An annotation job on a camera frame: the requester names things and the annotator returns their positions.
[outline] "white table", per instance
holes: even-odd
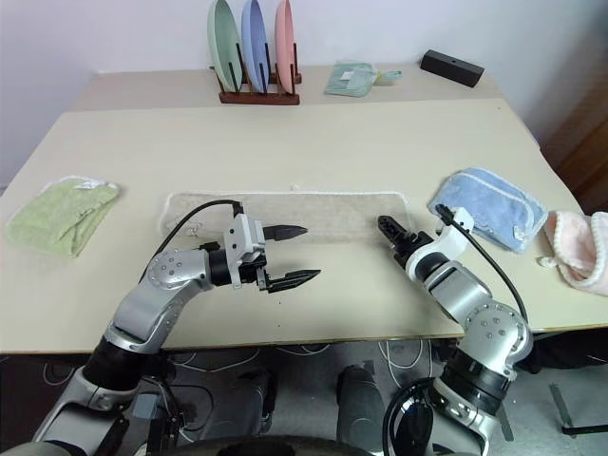
[[[453,85],[441,78],[432,81]],[[160,243],[158,219],[173,192],[289,191],[293,185],[301,190],[399,191],[410,201],[417,228],[431,232],[436,218],[426,209],[427,202],[443,179],[475,165],[499,173],[548,208],[579,210],[501,98],[332,104],[305,100],[302,106],[133,109],[142,101],[135,100],[121,109],[106,106],[64,114],[0,199],[2,229],[42,186],[63,176],[114,181],[123,192],[76,259],[34,254],[9,245],[2,236],[0,351],[92,350]],[[273,175],[263,174],[267,162],[277,170]],[[537,265],[536,257],[551,255],[544,235],[524,255],[482,244],[519,288],[535,331],[608,325],[605,297],[576,291],[557,270]],[[247,286],[200,295],[186,307],[165,346],[462,333],[418,284],[406,279],[386,248],[284,242],[269,245],[268,257],[271,271],[323,272],[281,294]],[[497,299],[514,305],[501,280],[473,249],[460,260]]]

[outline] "light green cloth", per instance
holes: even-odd
[[[55,182],[10,220],[8,239],[43,252],[76,257],[118,193],[116,186],[96,180]]]

